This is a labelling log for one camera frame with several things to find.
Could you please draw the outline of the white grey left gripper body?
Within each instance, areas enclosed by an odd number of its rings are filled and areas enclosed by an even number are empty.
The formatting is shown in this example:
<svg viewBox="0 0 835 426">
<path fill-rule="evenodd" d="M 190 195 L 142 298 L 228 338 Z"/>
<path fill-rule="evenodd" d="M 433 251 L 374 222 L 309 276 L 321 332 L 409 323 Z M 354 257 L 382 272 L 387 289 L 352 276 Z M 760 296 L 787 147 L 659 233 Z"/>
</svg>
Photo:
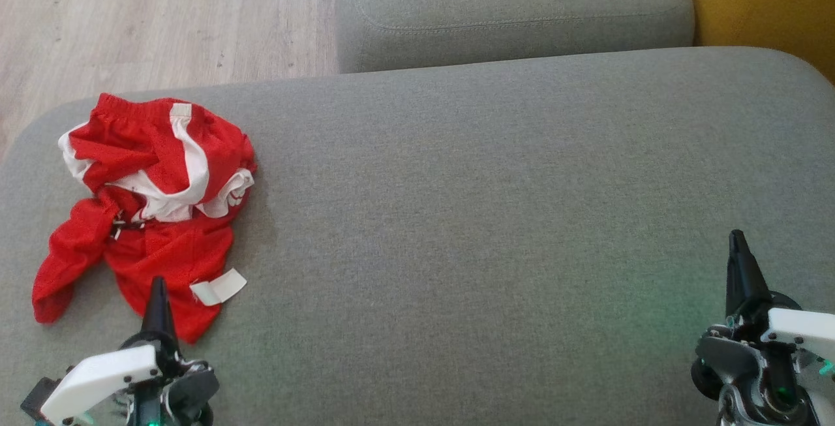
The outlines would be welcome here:
<svg viewBox="0 0 835 426">
<path fill-rule="evenodd" d="M 50 425 L 87 421 L 90 409 L 116 400 L 127 425 L 212 425 L 211 399 L 218 390 L 209 363 L 146 342 L 81 361 L 41 403 L 40 420 Z"/>
</svg>

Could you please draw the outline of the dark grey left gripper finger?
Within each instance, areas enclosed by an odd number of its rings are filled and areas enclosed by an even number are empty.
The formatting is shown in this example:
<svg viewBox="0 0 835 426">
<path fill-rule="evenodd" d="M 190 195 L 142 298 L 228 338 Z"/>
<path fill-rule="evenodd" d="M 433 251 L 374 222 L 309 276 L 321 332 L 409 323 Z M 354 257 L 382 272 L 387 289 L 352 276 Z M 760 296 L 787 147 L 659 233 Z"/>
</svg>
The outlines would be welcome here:
<svg viewBox="0 0 835 426">
<path fill-rule="evenodd" d="M 162 352 L 173 356 L 179 352 L 169 292 L 161 275 L 155 275 L 150 286 L 150 298 L 144 313 L 140 335 L 144 341 L 158 342 Z"/>
</svg>

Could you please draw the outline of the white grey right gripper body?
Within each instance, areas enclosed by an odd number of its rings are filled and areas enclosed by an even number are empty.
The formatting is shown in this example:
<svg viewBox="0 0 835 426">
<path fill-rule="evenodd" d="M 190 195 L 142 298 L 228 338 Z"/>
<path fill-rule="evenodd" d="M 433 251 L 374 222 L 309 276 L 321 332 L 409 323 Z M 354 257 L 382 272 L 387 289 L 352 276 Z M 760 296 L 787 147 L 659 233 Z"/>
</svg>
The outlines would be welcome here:
<svg viewBox="0 0 835 426">
<path fill-rule="evenodd" d="M 770 304 L 706 329 L 691 380 L 718 405 L 718 425 L 832 425 L 833 402 L 802 386 L 804 369 L 833 376 L 833 315 Z"/>
</svg>

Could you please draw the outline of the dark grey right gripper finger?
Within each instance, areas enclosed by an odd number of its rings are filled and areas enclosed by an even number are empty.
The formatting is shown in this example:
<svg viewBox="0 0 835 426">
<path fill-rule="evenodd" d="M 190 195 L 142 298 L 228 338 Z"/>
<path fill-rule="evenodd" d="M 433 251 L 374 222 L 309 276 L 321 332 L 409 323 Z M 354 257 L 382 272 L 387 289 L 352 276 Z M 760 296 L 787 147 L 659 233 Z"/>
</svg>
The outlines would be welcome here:
<svg viewBox="0 0 835 426">
<path fill-rule="evenodd" d="M 727 261 L 727 316 L 756 322 L 761 317 L 760 311 L 771 303 L 772 294 L 744 232 L 731 231 Z"/>
</svg>

